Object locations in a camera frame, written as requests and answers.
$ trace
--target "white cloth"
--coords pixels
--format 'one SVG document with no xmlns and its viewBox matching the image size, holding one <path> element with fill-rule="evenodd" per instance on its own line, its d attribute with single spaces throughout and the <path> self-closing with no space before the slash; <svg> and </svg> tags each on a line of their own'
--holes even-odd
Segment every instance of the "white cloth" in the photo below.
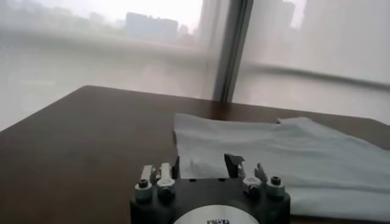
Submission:
<svg viewBox="0 0 390 224">
<path fill-rule="evenodd" d="M 176 114 L 182 178 L 228 177 L 224 154 L 281 176 L 291 213 L 390 221 L 390 153 L 305 117 L 281 124 Z"/>
</svg>

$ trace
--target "brown table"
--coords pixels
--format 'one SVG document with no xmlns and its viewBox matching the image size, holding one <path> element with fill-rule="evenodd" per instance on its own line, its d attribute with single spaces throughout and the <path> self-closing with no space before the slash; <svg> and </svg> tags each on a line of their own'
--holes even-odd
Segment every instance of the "brown table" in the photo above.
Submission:
<svg viewBox="0 0 390 224">
<path fill-rule="evenodd" d="M 142 166 L 176 158 L 175 113 L 252 122 L 305 116 L 390 149 L 390 127 L 370 119 L 85 86 L 0 133 L 0 223 L 128 223 Z"/>
</svg>

